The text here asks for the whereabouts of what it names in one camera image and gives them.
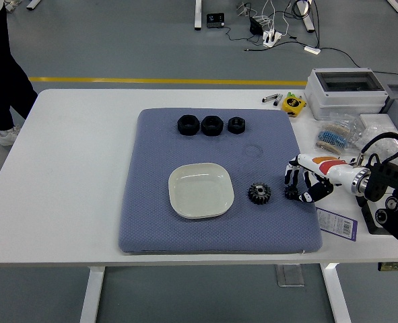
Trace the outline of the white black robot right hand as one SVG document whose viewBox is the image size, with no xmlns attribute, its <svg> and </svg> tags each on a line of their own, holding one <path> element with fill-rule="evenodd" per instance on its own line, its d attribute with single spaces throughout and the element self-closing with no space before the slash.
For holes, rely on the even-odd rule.
<svg viewBox="0 0 398 323">
<path fill-rule="evenodd" d="M 297 189 L 298 175 L 303 169 L 307 191 L 300 194 Z M 346 161 L 331 157 L 313 157 L 299 154 L 288 162 L 285 173 L 285 197 L 305 203 L 317 202 L 333 192 L 335 185 L 348 192 L 360 195 L 360 183 L 368 174 L 363 167 L 353 167 Z"/>
</svg>

